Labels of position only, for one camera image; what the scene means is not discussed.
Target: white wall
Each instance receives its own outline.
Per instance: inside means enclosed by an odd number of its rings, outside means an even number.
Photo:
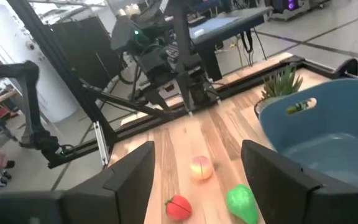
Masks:
[[[35,49],[28,48],[29,44],[33,44]],[[0,1],[0,61],[21,63],[26,60],[33,61],[40,68],[37,94],[41,112],[53,123],[73,114],[78,102],[39,46],[32,41],[21,21],[14,19],[10,6]]]

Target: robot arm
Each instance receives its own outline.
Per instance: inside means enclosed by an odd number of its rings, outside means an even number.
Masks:
[[[57,137],[51,136],[41,124],[36,89],[39,67],[31,61],[0,65],[1,78],[15,78],[22,88],[26,127],[21,146],[40,150],[49,162],[64,157],[68,150],[59,145]]]

